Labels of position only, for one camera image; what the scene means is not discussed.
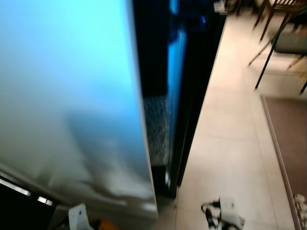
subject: chair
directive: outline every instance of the chair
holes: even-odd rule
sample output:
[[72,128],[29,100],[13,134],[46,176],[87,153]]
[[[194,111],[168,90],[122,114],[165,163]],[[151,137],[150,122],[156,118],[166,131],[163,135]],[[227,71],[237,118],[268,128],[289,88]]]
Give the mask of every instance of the chair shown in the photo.
[[[292,67],[294,64],[296,64],[300,59],[306,57],[307,55],[307,35],[306,34],[300,34],[300,33],[286,33],[282,32],[285,28],[286,24],[289,22],[285,21],[284,24],[282,24],[281,28],[278,30],[275,36],[272,36],[270,41],[265,45],[265,47],[250,61],[248,66],[250,66],[259,56],[260,54],[266,49],[266,47],[272,43],[272,48],[269,52],[268,58],[264,64],[264,67],[262,69],[262,72],[258,78],[257,84],[255,86],[255,89],[258,88],[260,81],[262,79],[262,76],[264,74],[264,71],[269,63],[270,57],[275,51],[276,53],[280,54],[291,54],[291,55],[299,55],[299,59],[293,62],[288,68]],[[300,91],[300,94],[303,93],[307,86],[307,81],[304,84],[302,90]]]
[[291,15],[297,14],[298,12],[302,11],[306,7],[306,3],[307,0],[263,0],[263,3],[259,10],[258,18],[253,28],[255,29],[256,26],[258,25],[262,17],[262,14],[265,10],[265,7],[267,7],[269,9],[269,16],[265,24],[264,30],[262,32],[260,41],[263,40],[263,37],[268,29],[270,21],[276,12],[285,13],[285,17],[282,22],[283,25]]

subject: brown rug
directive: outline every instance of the brown rug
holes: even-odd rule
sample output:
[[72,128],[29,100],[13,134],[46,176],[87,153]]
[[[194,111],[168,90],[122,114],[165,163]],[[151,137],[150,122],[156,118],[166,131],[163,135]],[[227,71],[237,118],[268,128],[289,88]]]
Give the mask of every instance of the brown rug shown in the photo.
[[262,97],[296,230],[307,230],[307,102]]

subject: white plastic object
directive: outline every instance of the white plastic object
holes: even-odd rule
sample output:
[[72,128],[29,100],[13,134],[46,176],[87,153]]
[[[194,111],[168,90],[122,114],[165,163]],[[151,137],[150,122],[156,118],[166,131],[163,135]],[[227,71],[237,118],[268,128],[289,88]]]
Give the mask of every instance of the white plastic object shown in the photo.
[[68,217],[70,230],[93,230],[88,222],[84,204],[69,209]]

